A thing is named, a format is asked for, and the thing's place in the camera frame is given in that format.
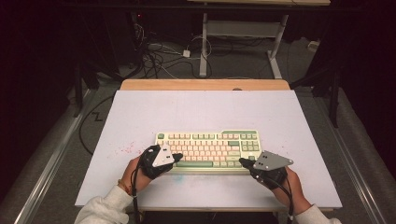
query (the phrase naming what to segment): hand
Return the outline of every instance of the hand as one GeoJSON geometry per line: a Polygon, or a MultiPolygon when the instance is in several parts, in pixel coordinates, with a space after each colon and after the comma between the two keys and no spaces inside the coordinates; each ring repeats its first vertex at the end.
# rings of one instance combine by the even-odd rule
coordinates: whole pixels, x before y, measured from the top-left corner
{"type": "MultiPolygon", "coordinates": [[[[126,167],[126,169],[123,173],[122,179],[121,179],[122,183],[121,184],[119,183],[119,187],[124,189],[129,195],[132,194],[131,178],[134,178],[134,174],[132,175],[132,172],[136,169],[139,159],[140,159],[140,156],[129,161],[129,164],[126,167]]],[[[140,190],[144,189],[145,187],[148,186],[148,184],[150,182],[151,182],[151,179],[143,174],[142,169],[139,169],[137,172],[137,177],[136,177],[136,190],[140,191],[140,190]]]]}
{"type": "MultiPolygon", "coordinates": [[[[283,183],[283,187],[290,192],[291,189],[291,194],[292,194],[292,200],[293,200],[293,205],[294,205],[294,215],[301,214],[305,210],[311,207],[311,203],[305,198],[303,194],[303,188],[301,186],[300,178],[297,176],[297,174],[292,171],[289,167],[285,167],[286,171],[288,173],[288,178],[287,180],[283,183]]],[[[272,189],[271,190],[275,197],[283,204],[285,204],[286,207],[290,207],[290,200],[288,196],[286,195],[285,192],[283,192],[282,189],[277,188],[277,189],[272,189]]]]}

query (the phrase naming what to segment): gray floor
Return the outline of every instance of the gray floor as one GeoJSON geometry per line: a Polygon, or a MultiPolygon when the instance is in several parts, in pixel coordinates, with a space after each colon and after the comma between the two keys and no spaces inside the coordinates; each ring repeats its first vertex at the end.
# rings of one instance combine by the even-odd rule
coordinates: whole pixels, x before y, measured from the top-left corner
{"type": "MultiPolygon", "coordinates": [[[[314,53],[307,50],[308,41],[302,39],[292,44],[283,43],[277,54],[277,62],[282,77],[288,82],[304,76],[314,53]]],[[[163,50],[182,52],[184,48],[172,43],[163,44],[163,50]]],[[[271,40],[264,40],[259,46],[231,45],[224,41],[214,41],[209,56],[210,78],[273,78],[265,49],[272,47],[271,40]]],[[[166,60],[175,55],[159,53],[166,60]]],[[[182,60],[189,63],[164,63],[158,78],[193,78],[198,75],[198,60],[182,60]]],[[[121,68],[122,73],[130,71],[128,66],[121,68]]],[[[154,76],[151,70],[148,76],[154,76]]],[[[142,72],[134,78],[144,77],[142,72]]],[[[101,86],[98,91],[87,91],[83,112],[88,112],[104,99],[112,96],[120,84],[107,81],[100,76],[101,86]]],[[[351,108],[344,92],[340,90],[337,111],[339,128],[334,129],[327,117],[328,99],[315,98],[310,88],[298,88],[298,99],[306,116],[309,127],[316,139],[318,148],[336,185],[343,208],[326,213],[328,217],[338,217],[343,223],[392,223],[396,216],[396,183],[351,108]]],[[[19,223],[73,223],[79,208],[74,206],[80,185],[90,164],[91,155],[84,149],[79,139],[80,124],[85,116],[73,118],[75,112],[74,98],[70,96],[70,106],[43,140],[33,157],[26,164],[20,177],[0,207],[0,223],[14,223],[28,201],[36,184],[45,182],[40,179],[46,165],[54,161],[53,178],[45,182],[44,189],[34,201],[34,209],[23,210],[26,220],[19,223]]],[[[100,133],[111,107],[111,100],[104,101],[93,111],[99,112],[98,118],[89,114],[81,126],[81,139],[90,151],[94,151],[100,133]]],[[[284,214],[280,214],[280,223],[285,223],[284,214]]]]}

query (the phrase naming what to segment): table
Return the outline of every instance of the table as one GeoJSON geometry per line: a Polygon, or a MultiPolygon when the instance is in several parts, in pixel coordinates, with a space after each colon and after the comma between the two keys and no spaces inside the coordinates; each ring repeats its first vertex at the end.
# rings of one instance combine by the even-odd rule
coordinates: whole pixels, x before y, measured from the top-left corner
{"type": "MultiPolygon", "coordinates": [[[[190,0],[193,2],[225,3],[225,4],[252,4],[252,5],[286,5],[286,6],[328,6],[330,0],[190,0]]],[[[200,77],[206,77],[207,65],[207,36],[252,36],[274,37],[275,44],[272,50],[267,51],[268,62],[271,65],[274,78],[282,78],[279,66],[276,62],[276,53],[282,40],[283,32],[289,15],[283,15],[281,22],[257,22],[257,21],[210,21],[207,13],[203,17],[202,50],[200,61],[200,77]]]]}
{"type": "MultiPolygon", "coordinates": [[[[300,175],[308,200],[323,210],[342,207],[297,97],[286,81],[234,79],[125,80],[110,109],[76,206],[94,196],[105,196],[117,184],[128,161],[153,144],[156,132],[175,128],[192,131],[191,127],[195,131],[221,131],[219,127],[258,130],[264,150],[294,160],[292,168],[300,175]],[[243,91],[231,91],[235,88],[243,91]],[[231,109],[230,104],[235,103],[253,109],[244,115],[244,107],[231,109]],[[199,109],[199,104],[207,107],[199,109]],[[219,113],[224,106],[230,109],[219,113]],[[230,115],[245,121],[255,117],[257,123],[263,123],[231,124],[230,119],[235,118],[230,115]]],[[[163,175],[138,197],[142,211],[285,210],[270,190],[249,175],[163,175]]]]}

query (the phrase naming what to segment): wire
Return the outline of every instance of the wire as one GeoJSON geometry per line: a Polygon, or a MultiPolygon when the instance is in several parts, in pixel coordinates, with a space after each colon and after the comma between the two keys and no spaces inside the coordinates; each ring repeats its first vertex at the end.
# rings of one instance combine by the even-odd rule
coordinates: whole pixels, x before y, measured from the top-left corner
{"type": "Polygon", "coordinates": [[[79,126],[79,129],[78,129],[79,141],[81,142],[81,144],[84,147],[84,149],[91,155],[93,155],[93,152],[88,149],[88,147],[85,145],[84,140],[82,138],[82,134],[81,134],[82,126],[84,125],[84,122],[87,119],[87,117],[93,112],[93,110],[95,110],[99,105],[101,105],[102,103],[106,102],[107,100],[114,99],[114,96],[115,95],[112,95],[112,96],[109,96],[109,97],[105,98],[98,105],[96,105],[92,110],[90,110],[90,112],[88,112],[88,114],[85,116],[84,120],[81,122],[81,125],[79,126]]]}

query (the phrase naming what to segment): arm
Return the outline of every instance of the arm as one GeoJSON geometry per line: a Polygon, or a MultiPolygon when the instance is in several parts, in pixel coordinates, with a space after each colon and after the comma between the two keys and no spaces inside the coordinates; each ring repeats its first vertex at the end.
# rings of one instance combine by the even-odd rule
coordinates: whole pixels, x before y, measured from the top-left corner
{"type": "MultiPolygon", "coordinates": [[[[287,181],[283,183],[283,187],[288,191],[291,189],[292,202],[294,205],[293,215],[299,224],[341,224],[341,222],[336,218],[327,219],[315,205],[312,205],[303,194],[303,188],[301,186],[299,176],[297,176],[297,174],[289,167],[286,167],[286,171],[288,173],[290,187],[287,181]]],[[[272,192],[281,203],[290,207],[290,201],[285,192],[280,188],[272,189],[272,192]]]]}
{"type": "MultiPolygon", "coordinates": [[[[79,211],[75,223],[128,223],[129,217],[125,214],[125,208],[133,200],[130,196],[132,193],[131,176],[139,158],[129,162],[119,184],[114,186],[105,198],[95,197],[79,211]]],[[[144,189],[150,182],[151,179],[142,173],[142,169],[139,169],[136,180],[137,191],[144,189]]]]}

